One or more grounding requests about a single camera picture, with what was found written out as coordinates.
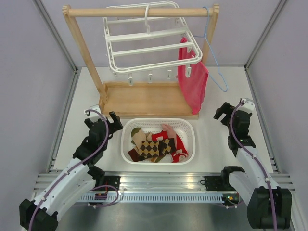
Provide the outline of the beige striped sock maroon toe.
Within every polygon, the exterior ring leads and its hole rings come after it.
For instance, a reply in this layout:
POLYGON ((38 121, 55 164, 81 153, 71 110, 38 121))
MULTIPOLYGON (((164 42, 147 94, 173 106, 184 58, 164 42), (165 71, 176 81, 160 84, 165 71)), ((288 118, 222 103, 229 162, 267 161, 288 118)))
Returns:
POLYGON ((132 150, 130 150, 128 152, 129 156, 131 157, 133 162, 139 162, 139 161, 143 161, 144 156, 139 155, 139 153, 137 152, 137 150, 135 148, 133 148, 132 150))

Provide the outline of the brown yellow diamond sock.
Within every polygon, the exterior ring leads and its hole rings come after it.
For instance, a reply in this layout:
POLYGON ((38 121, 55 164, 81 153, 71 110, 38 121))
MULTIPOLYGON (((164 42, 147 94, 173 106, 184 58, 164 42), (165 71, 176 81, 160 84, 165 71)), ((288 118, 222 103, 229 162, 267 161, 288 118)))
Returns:
POLYGON ((138 151, 137 160, 143 161, 151 158, 164 157, 175 151, 176 146, 173 138, 158 141, 142 141, 138 151))

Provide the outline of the red bear sock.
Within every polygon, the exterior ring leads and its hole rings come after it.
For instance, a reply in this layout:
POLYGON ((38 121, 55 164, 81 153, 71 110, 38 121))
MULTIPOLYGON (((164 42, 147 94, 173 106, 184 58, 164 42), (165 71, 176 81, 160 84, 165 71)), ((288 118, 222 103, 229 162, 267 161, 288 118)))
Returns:
POLYGON ((185 162, 189 156, 181 138, 178 135, 176 136, 176 151, 171 155, 173 163, 185 162))

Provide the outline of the red sock white pattern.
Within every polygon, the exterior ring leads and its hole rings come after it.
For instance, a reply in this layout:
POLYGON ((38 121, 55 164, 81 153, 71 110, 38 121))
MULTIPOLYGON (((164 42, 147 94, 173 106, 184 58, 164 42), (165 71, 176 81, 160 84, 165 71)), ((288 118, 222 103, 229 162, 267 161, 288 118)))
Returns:
POLYGON ((161 131, 159 133, 152 134, 152 140, 153 141, 160 141, 160 140, 164 140, 164 139, 168 139, 168 134, 167 134, 166 131, 161 131))

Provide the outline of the pink sock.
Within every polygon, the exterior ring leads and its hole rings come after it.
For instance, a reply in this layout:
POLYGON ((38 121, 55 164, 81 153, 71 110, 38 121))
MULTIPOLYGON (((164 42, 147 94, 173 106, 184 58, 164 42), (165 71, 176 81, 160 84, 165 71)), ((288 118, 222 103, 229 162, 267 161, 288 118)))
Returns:
POLYGON ((165 131, 167 133, 169 138, 171 138, 171 139, 177 138, 177 134, 176 134, 175 130, 172 128, 172 126, 170 126, 168 124, 162 124, 162 129, 163 129, 163 131, 165 131))

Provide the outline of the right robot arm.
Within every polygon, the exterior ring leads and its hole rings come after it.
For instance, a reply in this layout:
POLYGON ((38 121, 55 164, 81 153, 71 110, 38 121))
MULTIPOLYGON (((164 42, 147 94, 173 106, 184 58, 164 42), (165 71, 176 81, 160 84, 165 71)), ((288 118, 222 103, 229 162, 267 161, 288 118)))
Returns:
POLYGON ((239 167, 224 167, 220 185, 234 188, 247 206, 247 219, 253 229, 290 228, 292 195, 282 188, 265 169, 256 145, 249 135, 253 101, 241 100, 237 106, 225 102, 216 110, 214 119, 228 128, 228 147, 241 163, 239 167))

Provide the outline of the beige striped sock olive toe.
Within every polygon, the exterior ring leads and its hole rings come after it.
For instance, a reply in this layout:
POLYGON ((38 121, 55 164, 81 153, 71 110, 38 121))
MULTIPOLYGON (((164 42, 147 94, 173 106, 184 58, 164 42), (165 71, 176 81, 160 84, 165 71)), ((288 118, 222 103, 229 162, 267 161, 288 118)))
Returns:
POLYGON ((138 152, 143 141, 151 141, 152 140, 152 133, 151 132, 144 132, 141 128, 134 128, 131 132, 131 138, 135 145, 135 149, 138 152))

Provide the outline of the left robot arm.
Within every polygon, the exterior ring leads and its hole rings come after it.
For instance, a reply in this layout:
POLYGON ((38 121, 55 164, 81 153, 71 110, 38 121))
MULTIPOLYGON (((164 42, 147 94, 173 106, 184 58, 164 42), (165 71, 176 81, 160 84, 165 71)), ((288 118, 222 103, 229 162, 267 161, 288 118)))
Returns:
POLYGON ((114 205, 120 197, 120 177, 107 177, 96 166, 107 149, 113 134, 122 130, 120 117, 109 112, 110 122, 99 111, 88 109, 85 119, 89 132, 77 147, 69 164, 57 178, 32 200, 24 199, 19 205, 20 225, 27 231, 54 231, 64 214, 86 193, 103 190, 91 207, 114 205))

